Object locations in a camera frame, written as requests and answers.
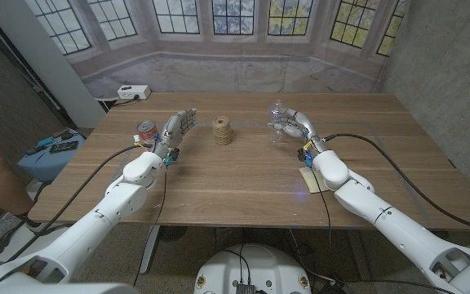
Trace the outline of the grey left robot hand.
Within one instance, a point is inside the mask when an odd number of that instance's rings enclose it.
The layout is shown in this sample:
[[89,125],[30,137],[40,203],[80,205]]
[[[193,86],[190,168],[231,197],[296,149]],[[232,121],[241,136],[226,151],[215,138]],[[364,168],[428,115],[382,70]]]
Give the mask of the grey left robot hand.
[[185,134],[197,124],[197,109],[181,110],[172,115],[162,129],[153,152],[164,159],[182,141]]

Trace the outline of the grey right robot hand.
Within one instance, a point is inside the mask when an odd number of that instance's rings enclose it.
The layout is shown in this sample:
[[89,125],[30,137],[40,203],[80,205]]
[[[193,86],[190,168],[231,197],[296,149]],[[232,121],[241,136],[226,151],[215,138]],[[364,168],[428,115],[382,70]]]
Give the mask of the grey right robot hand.
[[325,141],[317,134],[309,118],[302,112],[290,108],[275,108],[271,112],[268,126],[294,138],[311,142],[319,153],[328,150]]

